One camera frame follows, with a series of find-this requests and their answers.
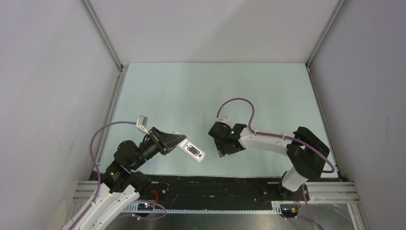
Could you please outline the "white remote control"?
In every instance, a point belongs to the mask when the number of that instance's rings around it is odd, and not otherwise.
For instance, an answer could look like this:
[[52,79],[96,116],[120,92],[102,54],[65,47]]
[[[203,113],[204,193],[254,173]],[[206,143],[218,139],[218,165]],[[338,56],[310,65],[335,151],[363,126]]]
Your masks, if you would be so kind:
[[187,137],[178,143],[175,148],[180,149],[196,162],[201,162],[205,158],[205,152],[188,140]]

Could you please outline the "AAA battery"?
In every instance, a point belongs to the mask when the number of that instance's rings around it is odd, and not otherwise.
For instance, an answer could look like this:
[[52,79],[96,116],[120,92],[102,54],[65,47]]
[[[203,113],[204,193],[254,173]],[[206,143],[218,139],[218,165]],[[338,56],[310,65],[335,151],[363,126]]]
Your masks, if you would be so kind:
[[201,152],[192,144],[187,145],[186,150],[196,157],[201,156]]

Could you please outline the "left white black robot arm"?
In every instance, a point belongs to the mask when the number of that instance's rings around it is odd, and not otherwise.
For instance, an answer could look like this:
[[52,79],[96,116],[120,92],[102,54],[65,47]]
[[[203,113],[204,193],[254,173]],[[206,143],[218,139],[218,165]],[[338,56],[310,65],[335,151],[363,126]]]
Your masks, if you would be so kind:
[[131,140],[121,142],[114,160],[80,211],[63,226],[64,230],[103,230],[122,210],[137,199],[146,199],[151,193],[151,180],[138,170],[149,159],[169,154],[186,140],[182,134],[170,134],[152,127],[146,140],[139,145]]

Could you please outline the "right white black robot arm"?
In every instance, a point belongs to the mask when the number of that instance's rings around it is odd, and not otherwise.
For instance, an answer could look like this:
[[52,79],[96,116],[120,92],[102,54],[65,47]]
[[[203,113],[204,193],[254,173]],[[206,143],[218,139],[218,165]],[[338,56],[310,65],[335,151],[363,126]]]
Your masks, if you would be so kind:
[[286,156],[292,163],[279,184],[278,194],[290,200],[308,180],[324,172],[329,148],[308,128],[298,127],[292,133],[270,134],[254,131],[245,124],[217,121],[208,132],[214,139],[220,157],[247,149],[266,150]]

